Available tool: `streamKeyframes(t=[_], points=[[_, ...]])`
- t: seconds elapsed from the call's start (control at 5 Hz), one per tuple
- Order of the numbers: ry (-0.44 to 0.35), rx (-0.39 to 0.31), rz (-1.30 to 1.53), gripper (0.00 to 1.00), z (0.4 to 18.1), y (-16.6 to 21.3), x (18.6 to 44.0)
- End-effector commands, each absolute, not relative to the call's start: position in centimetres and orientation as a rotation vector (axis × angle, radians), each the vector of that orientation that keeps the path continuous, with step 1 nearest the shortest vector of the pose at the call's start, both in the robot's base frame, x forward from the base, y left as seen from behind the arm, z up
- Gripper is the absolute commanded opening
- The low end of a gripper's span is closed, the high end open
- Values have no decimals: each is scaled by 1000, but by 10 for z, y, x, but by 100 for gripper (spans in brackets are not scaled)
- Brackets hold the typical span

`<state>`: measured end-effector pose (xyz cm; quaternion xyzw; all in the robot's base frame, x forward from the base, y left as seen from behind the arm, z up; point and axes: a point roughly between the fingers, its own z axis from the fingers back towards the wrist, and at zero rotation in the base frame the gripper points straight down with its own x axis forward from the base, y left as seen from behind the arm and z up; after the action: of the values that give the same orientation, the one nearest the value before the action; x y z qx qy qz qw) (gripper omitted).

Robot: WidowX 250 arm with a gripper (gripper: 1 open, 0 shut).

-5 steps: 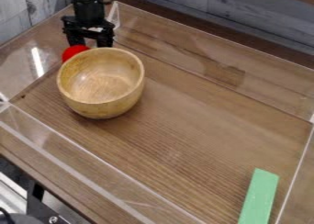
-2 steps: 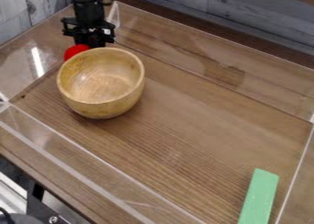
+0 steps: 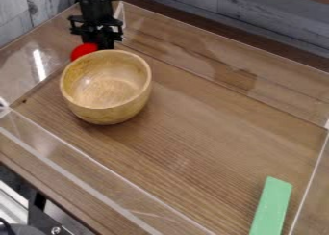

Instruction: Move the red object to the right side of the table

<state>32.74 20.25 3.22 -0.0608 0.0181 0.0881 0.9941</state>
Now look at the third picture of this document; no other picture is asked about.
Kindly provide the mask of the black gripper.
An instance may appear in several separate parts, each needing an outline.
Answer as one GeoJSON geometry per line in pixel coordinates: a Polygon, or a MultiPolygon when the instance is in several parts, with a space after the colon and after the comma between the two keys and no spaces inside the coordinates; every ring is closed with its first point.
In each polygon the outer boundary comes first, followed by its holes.
{"type": "Polygon", "coordinates": [[[112,2],[117,0],[76,0],[81,14],[70,15],[70,34],[82,43],[96,43],[100,50],[113,49],[114,41],[124,39],[122,22],[113,17],[112,2]]]}

